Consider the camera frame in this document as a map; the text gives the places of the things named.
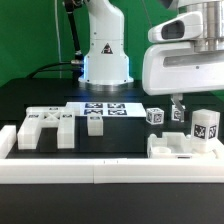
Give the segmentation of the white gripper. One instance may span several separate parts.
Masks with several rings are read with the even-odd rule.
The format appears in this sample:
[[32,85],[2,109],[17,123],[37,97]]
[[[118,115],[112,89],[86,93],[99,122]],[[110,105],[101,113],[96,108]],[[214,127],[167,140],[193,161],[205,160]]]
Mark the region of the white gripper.
[[151,28],[142,86],[149,95],[172,94],[184,121],[183,93],[224,88],[224,32],[217,17],[192,11]]

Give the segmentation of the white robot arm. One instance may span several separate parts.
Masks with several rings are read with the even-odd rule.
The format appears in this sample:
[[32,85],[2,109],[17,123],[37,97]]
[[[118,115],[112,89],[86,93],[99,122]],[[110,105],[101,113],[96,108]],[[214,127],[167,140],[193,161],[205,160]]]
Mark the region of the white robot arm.
[[[181,108],[184,93],[224,89],[224,0],[159,0],[176,18],[148,31],[142,87],[149,95],[169,94]],[[84,57],[83,86],[101,90],[129,84],[124,52],[124,16],[109,0],[84,0],[90,19],[90,50]]]

